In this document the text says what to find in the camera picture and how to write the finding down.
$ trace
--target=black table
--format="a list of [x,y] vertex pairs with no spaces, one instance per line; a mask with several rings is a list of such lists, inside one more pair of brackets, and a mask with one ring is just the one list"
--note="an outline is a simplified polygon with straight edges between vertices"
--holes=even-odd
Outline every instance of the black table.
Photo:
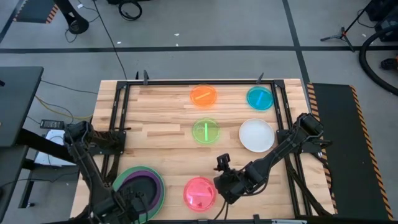
[[0,222],[8,208],[21,169],[33,170],[26,159],[30,147],[73,162],[66,148],[22,128],[43,74],[42,67],[0,67]]

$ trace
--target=pink petri dish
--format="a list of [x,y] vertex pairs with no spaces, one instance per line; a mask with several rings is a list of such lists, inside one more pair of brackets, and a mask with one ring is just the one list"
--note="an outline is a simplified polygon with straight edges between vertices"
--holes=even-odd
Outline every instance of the pink petri dish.
[[195,177],[185,185],[183,197],[189,209],[205,212],[216,201],[216,189],[207,178]]

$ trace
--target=orange striped edge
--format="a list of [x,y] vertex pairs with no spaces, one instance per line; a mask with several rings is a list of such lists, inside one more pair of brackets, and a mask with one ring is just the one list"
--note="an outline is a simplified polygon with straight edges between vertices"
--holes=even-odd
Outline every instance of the orange striped edge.
[[49,16],[47,17],[47,21],[45,21],[46,24],[52,22],[57,11],[58,11],[58,6],[55,4],[54,7],[51,9]]
[[22,3],[22,5],[21,5],[21,7],[19,8],[17,14],[16,14],[15,17],[13,18],[13,21],[14,21],[14,22],[17,22],[17,21],[18,21],[18,15],[19,15],[19,13],[21,12],[22,8],[25,6],[25,4],[26,4],[27,1],[28,1],[28,0],[24,1],[24,3]]
[[[315,119],[320,121],[317,97],[315,96],[315,90],[313,88],[312,83],[307,84],[307,91],[308,91],[308,99],[310,100],[311,113]],[[326,164],[328,164],[328,157],[326,155],[326,149],[322,149],[322,159],[324,159],[326,161]],[[331,193],[330,194],[331,203],[333,204],[333,208],[335,209],[335,214],[337,214],[338,211],[337,211],[337,206],[336,206],[335,193],[333,191],[331,191],[330,170],[328,170],[325,166],[323,166],[323,171],[325,172],[326,182],[328,183],[328,188]]]
[[361,120],[362,130],[363,130],[364,137],[366,139],[366,144],[368,145],[368,151],[369,151],[369,155],[370,155],[370,157],[372,159],[374,172],[375,172],[377,181],[379,182],[380,192],[381,192],[381,195],[382,195],[382,198],[383,198],[384,206],[386,207],[388,219],[394,220],[394,217],[392,216],[391,207],[390,207],[388,199],[387,199],[386,190],[384,188],[384,184],[383,184],[383,181],[381,179],[381,173],[380,173],[379,167],[377,165],[376,156],[374,155],[372,142],[370,140],[368,129],[366,128],[366,123],[365,123],[365,120],[364,120],[363,115],[362,115],[361,106],[359,105],[358,96],[356,94],[355,88],[353,86],[351,86],[351,85],[350,85],[350,87],[351,87],[351,90],[353,92],[354,100],[355,100],[355,103],[356,103],[359,120]]

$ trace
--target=purple plate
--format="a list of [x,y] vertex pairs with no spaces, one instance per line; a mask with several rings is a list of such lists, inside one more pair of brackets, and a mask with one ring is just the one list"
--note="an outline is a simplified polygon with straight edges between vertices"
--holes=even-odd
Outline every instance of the purple plate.
[[123,187],[124,184],[126,184],[127,182],[129,182],[130,180],[132,180],[133,178],[136,177],[149,177],[151,178],[155,184],[156,184],[156,195],[154,200],[149,204],[149,208],[148,210],[151,210],[155,207],[155,205],[157,204],[157,202],[160,200],[160,193],[162,191],[161,186],[160,186],[160,180],[159,178],[156,177],[156,175],[152,172],[149,172],[148,170],[140,170],[137,172],[133,172],[132,174],[130,174],[126,180],[123,181],[123,184],[120,186],[120,188]]

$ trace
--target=blue petri dish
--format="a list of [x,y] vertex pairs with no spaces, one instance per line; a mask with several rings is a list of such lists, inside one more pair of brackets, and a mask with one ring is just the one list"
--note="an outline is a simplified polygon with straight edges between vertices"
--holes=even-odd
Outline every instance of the blue petri dish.
[[271,91],[262,86],[255,86],[248,91],[246,99],[251,107],[264,111],[274,104]]

